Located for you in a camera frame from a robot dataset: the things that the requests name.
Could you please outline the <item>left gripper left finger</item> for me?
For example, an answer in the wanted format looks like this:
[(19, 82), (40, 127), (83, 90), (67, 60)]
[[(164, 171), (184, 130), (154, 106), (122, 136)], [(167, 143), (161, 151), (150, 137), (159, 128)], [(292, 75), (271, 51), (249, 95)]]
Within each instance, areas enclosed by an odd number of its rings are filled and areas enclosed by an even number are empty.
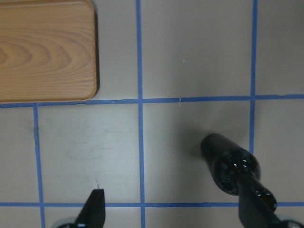
[(75, 228), (102, 228), (105, 224), (105, 194), (103, 189), (92, 190), (78, 217)]

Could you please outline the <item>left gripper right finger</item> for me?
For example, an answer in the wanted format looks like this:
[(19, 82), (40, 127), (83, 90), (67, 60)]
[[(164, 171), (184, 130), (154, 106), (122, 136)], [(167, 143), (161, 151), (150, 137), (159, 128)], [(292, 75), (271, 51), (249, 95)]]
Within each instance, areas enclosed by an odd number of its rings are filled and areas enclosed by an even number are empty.
[(245, 228), (280, 228), (281, 220), (275, 215), (277, 201), (259, 180), (249, 174), (237, 178), (239, 191), (238, 215)]

